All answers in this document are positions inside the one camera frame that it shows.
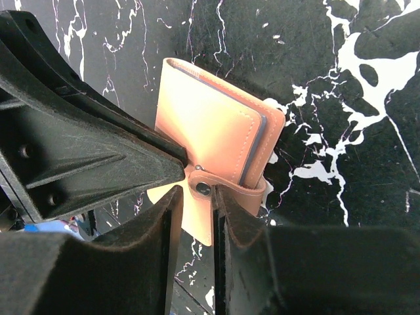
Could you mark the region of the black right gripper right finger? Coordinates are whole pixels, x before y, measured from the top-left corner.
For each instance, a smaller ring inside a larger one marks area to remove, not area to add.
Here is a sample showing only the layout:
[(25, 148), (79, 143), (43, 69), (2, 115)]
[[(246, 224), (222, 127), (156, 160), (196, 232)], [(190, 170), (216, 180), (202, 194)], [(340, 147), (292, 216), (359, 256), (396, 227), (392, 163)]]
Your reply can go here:
[(217, 314), (418, 314), (419, 236), (267, 226), (212, 189)]

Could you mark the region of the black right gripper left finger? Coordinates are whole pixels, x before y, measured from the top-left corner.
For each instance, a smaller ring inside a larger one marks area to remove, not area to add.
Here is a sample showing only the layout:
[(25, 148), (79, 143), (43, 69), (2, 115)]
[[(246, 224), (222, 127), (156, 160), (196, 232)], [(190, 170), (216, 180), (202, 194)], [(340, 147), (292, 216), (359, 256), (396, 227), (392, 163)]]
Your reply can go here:
[(1, 234), (1, 313), (168, 314), (182, 208), (176, 185), (93, 241), (52, 232)]

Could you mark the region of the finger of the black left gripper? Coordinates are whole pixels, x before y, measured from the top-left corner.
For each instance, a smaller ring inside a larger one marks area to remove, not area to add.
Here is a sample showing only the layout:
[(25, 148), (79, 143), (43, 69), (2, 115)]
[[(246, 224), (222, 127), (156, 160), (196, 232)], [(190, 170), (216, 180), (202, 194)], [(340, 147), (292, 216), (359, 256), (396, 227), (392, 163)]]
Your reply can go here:
[(50, 221), (184, 178), (183, 164), (67, 102), (1, 103), (1, 188), (29, 221)]
[(32, 13), (2, 10), (1, 41), (32, 75), (70, 104), (135, 135), (183, 164), (188, 163), (184, 147), (133, 118), (80, 79)]

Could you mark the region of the pink leather card holder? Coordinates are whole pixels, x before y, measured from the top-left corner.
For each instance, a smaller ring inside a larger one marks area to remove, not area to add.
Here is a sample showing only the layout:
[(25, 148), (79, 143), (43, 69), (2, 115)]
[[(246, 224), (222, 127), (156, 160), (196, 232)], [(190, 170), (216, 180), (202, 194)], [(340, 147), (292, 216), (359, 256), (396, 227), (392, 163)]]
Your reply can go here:
[(155, 129), (186, 149), (182, 229), (213, 242), (211, 188), (224, 185), (249, 213), (259, 212), (263, 173), (285, 126), (284, 113), (178, 58), (163, 61)]

